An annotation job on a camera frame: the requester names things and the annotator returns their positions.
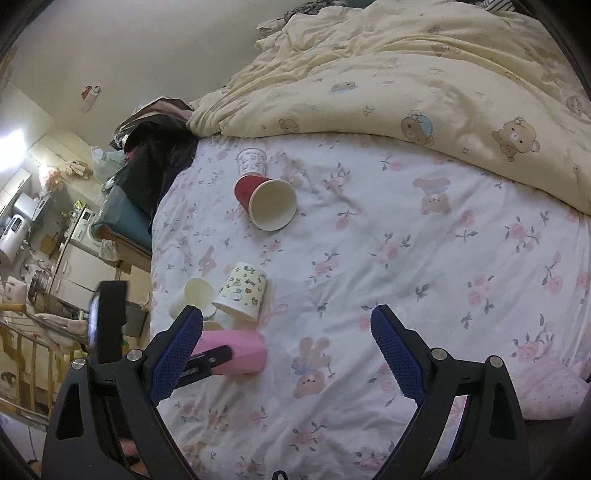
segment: white appliance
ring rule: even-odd
[[[22,241],[27,237],[29,222],[21,215],[14,215],[0,237],[0,264],[7,267],[14,262]]]
[[[78,248],[94,255],[96,257],[100,254],[101,240],[97,240],[92,236],[90,228],[95,221],[96,213],[89,208],[85,208],[78,223],[74,227],[70,243]]]
[[[34,222],[41,214],[41,211],[49,201],[49,198],[50,195],[48,194],[40,199],[34,200],[26,193],[21,193],[14,204],[14,211]]]

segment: paper cup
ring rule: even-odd
[[[213,320],[205,320],[205,322],[203,322],[204,332],[212,332],[214,330],[223,330],[223,327],[218,322],[214,322]]]
[[[260,268],[238,262],[220,289],[213,306],[238,320],[258,322],[267,274]]]
[[[248,175],[238,180],[234,194],[261,230],[279,230],[296,214],[296,191],[285,180]]]
[[[232,360],[212,368],[214,375],[253,374],[265,368],[267,347],[261,334],[254,330],[203,332],[192,355],[222,345],[228,345],[232,349]]]
[[[236,157],[238,175],[256,175],[264,177],[267,170],[267,154],[259,148],[246,148]]]
[[[168,313],[175,319],[183,311],[183,308],[187,305],[193,305],[201,310],[203,318],[211,317],[216,313],[216,308],[212,305],[215,295],[213,287],[204,279],[191,278],[174,296],[174,300],[168,308]]]

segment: blue gripper pad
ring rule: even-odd
[[[423,369],[381,310],[384,307],[376,307],[372,311],[371,333],[394,374],[402,394],[407,398],[412,398],[419,407],[426,395]]]
[[[183,312],[176,321],[179,321],[182,316]],[[148,390],[148,398],[152,405],[157,406],[161,400],[172,395],[202,332],[203,315],[201,310],[193,308],[176,333],[173,333],[164,353],[157,359],[152,369]]]

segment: floral bed sheet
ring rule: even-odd
[[[298,212],[281,231],[258,230],[233,195],[245,148],[296,189]],[[415,407],[369,330],[379,304],[455,358],[503,357],[527,419],[572,415],[586,393],[588,217],[444,154],[358,134],[203,139],[153,238],[152,335],[169,327],[168,306],[191,277],[219,288],[245,261],[270,279],[257,327],[265,370],[210,377],[159,406],[200,478],[372,478]]]

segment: screw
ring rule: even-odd
[[[77,358],[72,362],[72,368],[74,370],[79,370],[80,368],[82,368],[86,363],[86,360],[84,360],[83,358]]]
[[[132,361],[132,362],[136,362],[136,361],[138,361],[140,358],[142,358],[142,355],[143,355],[143,354],[144,354],[144,353],[143,353],[143,351],[142,351],[142,350],[139,350],[139,349],[132,350],[132,351],[130,351],[130,352],[127,354],[127,360],[130,360],[130,361]]]
[[[489,362],[495,368],[501,368],[503,366],[503,360],[500,357],[496,356],[496,355],[492,356],[490,358]]]
[[[443,348],[434,348],[431,350],[431,355],[435,360],[445,360],[447,358],[447,352]]]

